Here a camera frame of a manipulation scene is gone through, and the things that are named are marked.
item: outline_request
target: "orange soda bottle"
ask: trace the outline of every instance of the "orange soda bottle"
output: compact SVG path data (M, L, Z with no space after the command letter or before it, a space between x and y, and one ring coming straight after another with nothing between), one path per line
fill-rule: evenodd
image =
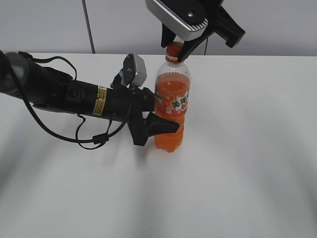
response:
M182 144L185 114L188 107L190 74L184 62L177 60L183 47L180 42L167 46L166 63L158 70L155 88L155 114L180 125L176 133L155 136L155 144L173 152Z

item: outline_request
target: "bottle cap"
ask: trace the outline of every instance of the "bottle cap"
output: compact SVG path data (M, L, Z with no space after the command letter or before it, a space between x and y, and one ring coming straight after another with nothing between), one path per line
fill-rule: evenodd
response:
M166 49L166 61L170 63L181 63L177 58L183 48L183 45L184 44L180 42L172 42L168 44Z

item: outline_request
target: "white wall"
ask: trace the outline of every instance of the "white wall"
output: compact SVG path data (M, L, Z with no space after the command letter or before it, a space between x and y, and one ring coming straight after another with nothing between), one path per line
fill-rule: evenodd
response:
M2 51L91 53L80 0L0 0Z
M162 54L161 24L144 0L86 0L97 53ZM219 36L210 55L317 56L316 0L225 0L223 6L247 32L230 49ZM201 46L195 53L202 54Z
M96 53L164 54L161 22L145 0L86 0ZM194 53L203 54L200 46Z
M0 49L90 53L81 0L0 0ZM86 0L96 53L164 54L161 23L145 0ZM316 0L225 0L246 30L230 49L217 35L210 55L317 56ZM202 54L201 45L194 54Z

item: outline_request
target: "black cable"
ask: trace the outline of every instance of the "black cable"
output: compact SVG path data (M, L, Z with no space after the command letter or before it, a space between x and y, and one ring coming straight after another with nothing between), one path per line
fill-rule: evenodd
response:
M29 54L27 52L23 52L23 51L19 51L19 55L22 55L26 59L29 59L35 63L49 63L49 62L52 62L53 60L62 60L64 62L66 62L70 67L72 67L72 69L75 71L75 79L74 80L77 80L77 69L68 59L66 59L62 56L54 56L54 57L47 58L47 59L37 59L37 58L33 58L33 56L31 54Z
M28 111L30 112L30 114L32 115L32 117L34 118L34 120L37 122L37 124L45 131L47 132L48 134L50 134L51 136L57 138L57 139L60 139L60 140L64 140L64 141L67 141L67 142L71 142L71 143L80 143L80 144L89 144L89 143L96 143L97 140L94 140L94 139L90 139L90 140L78 140L78 139L72 139L72 138L68 138L68 137L65 137L65 136L62 136L62 135L59 135L53 131L51 131L48 127L45 126L45 124L41 121L41 119L37 116L37 114L35 113L35 111L33 110L25 92L24 92L24 89L19 81L19 79L17 78L12 66L11 66L11 63L10 61L8 60L8 58L5 56L5 54L0 51L0 58L1 58L1 61L2 63L4 64L5 66L5 69L8 70L8 73L11 75L14 83L16 84L16 87L19 91L19 93L21 94L21 97L22 97L22 100L26 106L26 108L28 109ZM122 124L119 126L119 128L114 131L113 133L111 133L108 137L112 137L114 135L116 135L117 133L119 133L119 131L125 126L125 124L127 123L128 119L129 119L129 116L130 116L130 112L131 112L131 102L130 102L130 105L129 105L129 110L128 110L128 113L127 113L127 117L125 118L125 120L122 122Z
M123 120L121 125L113 133L111 133L109 135L109 138L117 135L122 130L122 128L127 124L128 120L129 120L129 117L130 117L131 108L132 108L132 100L130 99L129 109L128 109L128 113L127 113L126 118Z
M83 117L83 116L80 115L80 114L77 114L77 116L78 116L79 118L81 118L81 119L83 120L83 122L82 122L82 123L77 127L77 129L76 129L76 133L75 133L76 140L78 140L78 133L79 133L80 128L81 128L82 125L86 122L86 118L85 118L85 117ZM109 125L108 125L108 129L107 129L106 135L108 135L108 133L109 133L109 129L110 129L110 127L111 127L111 124L112 124L112 118L109 120ZM85 147L85 146L83 146L81 143L78 143L78 145L79 145L81 148L85 149L85 150L96 150L96 149L99 149L99 148L103 147L103 146L106 144L107 141L108 141L108 140L104 140L104 142L100 143L98 146L96 146L96 147L94 147L94 148Z
M204 55L206 55L206 53L207 53L208 40L209 40L209 37L206 39L206 45L205 45L205 52L204 52Z

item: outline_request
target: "robotic arm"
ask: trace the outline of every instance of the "robotic arm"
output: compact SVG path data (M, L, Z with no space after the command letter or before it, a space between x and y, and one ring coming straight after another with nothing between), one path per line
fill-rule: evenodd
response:
M185 60L207 37L218 33L233 47L245 32L222 8L221 0L146 0L147 8L162 22L161 46L166 47L176 35L185 43L179 60ZM70 75L38 63L60 59L66 61L76 74L75 67L62 57L36 59L30 54L0 51L0 92L22 99L27 109L50 135L64 141L82 144L94 143L100 148L128 124L135 145L144 146L148 137L163 133L175 133L179 125L162 119L154 111L154 94L148 88L140 87L146 80L144 61L135 54L129 54L123 68L114 78L111 88L73 79ZM33 107L58 113L77 114L122 122L120 127L109 134L96 135L89 140L79 140L58 135L48 129L38 118ZM142 112L150 112L146 119Z

